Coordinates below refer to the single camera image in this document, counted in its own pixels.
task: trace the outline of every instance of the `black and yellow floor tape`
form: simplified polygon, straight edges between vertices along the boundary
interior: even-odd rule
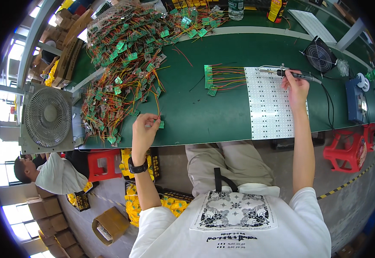
[[[372,168],[373,165],[375,165],[375,161],[367,169],[365,169],[362,173],[360,173],[358,176],[356,176],[355,178],[353,178],[353,179],[349,180],[348,182],[344,183],[340,187],[337,187],[336,189],[334,189],[334,190],[332,190],[332,191],[330,191],[328,193],[325,193],[325,194],[323,194],[321,196],[318,196],[317,200],[324,199],[325,197],[327,197],[327,196],[329,196],[329,195],[331,195],[331,194],[333,194],[333,193],[341,190],[342,188],[347,187],[349,184],[353,183],[355,180],[357,180],[358,178],[362,177],[363,174],[365,174],[366,172],[368,172],[370,170],[370,168]]]
[[[121,204],[121,203],[119,203],[118,201],[112,201],[112,200],[110,200],[110,199],[104,198],[103,196],[100,196],[100,195],[95,194],[95,193],[92,193],[92,192],[89,193],[89,195],[96,196],[97,198],[102,199],[102,200],[105,200],[105,201],[109,201],[109,202],[111,202],[112,204],[117,204],[117,205],[119,205],[119,206],[126,207],[124,204]]]

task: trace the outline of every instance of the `beige pants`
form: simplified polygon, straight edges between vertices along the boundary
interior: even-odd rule
[[[187,172],[194,197],[216,188],[214,168],[237,186],[244,183],[275,185],[272,170],[262,161],[252,141],[186,145]]]

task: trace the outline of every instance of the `green tabletop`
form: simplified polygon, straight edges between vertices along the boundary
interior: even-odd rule
[[[325,27],[331,31],[332,23],[328,21]],[[270,26],[288,28],[288,23],[272,23],[266,19],[266,14],[249,11],[241,22],[229,21],[224,26]],[[304,32],[297,22],[291,21],[291,29]],[[162,49],[167,55],[165,66],[169,68],[158,70],[158,76],[166,92],[159,97],[159,105],[164,129],[159,129],[153,146],[167,146],[178,144],[194,144],[205,142],[222,142],[233,140],[251,139],[251,120],[248,105],[246,86],[232,90],[218,92],[215,97],[207,95],[204,88],[203,65],[229,64],[229,66],[261,66],[280,65],[311,71],[319,77],[319,72],[308,63],[307,59],[299,53],[309,44],[308,40],[298,39],[283,35],[273,34],[225,34],[204,37],[192,43],[186,40],[177,43],[193,67],[183,55],[172,50],[173,46]],[[338,58],[346,59],[356,74],[366,73],[365,66],[354,59],[334,50]],[[82,51],[77,61],[77,67],[72,85],[94,72],[90,58]],[[327,74],[338,77],[336,68]],[[355,126],[348,121],[348,108],[345,85],[343,80],[323,79],[323,84],[329,91],[335,106],[334,127],[343,128]],[[366,93],[369,106],[370,122],[375,122],[375,83]],[[148,96],[147,103],[139,104],[137,109],[141,113],[157,113],[157,106],[153,96]],[[328,105],[322,87],[311,83],[308,94],[309,121],[311,131],[330,130],[328,122]],[[128,116],[122,126],[122,141],[119,147],[131,147],[132,123],[136,118]],[[110,148],[109,142],[104,144],[98,137],[90,137],[82,148]]]

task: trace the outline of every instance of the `grey concrete floor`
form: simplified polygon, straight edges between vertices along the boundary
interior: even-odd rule
[[[332,142],[332,133],[327,132],[325,146]],[[287,203],[292,198],[292,161],[293,151],[277,152],[269,146],[268,140],[253,141],[263,161],[273,170],[277,186],[281,188],[280,197]],[[327,193],[358,173],[332,172],[331,163],[322,156],[324,146],[315,147],[316,171],[314,189],[317,196]],[[162,177],[157,184],[180,192],[189,193],[192,184],[187,173],[187,159],[184,146],[159,148]],[[375,161],[375,151],[367,154],[361,170],[364,171]],[[79,213],[60,196],[60,203],[78,242],[90,257],[103,255],[105,258],[128,257],[138,229],[130,226],[126,234],[111,246],[105,246],[91,229],[92,220],[112,206],[125,215],[126,211],[116,202],[124,204],[124,181],[112,179],[102,181],[94,189],[99,197],[90,196],[91,209]],[[365,226],[367,219],[375,209],[375,165],[362,177],[346,188],[318,201],[324,221],[332,239],[332,252],[340,250],[350,242]]]

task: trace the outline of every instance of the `black hair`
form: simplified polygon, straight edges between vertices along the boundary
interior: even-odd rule
[[[20,157],[17,157],[14,161],[14,175],[22,183],[31,183],[31,179],[24,173],[26,166],[21,162]]]

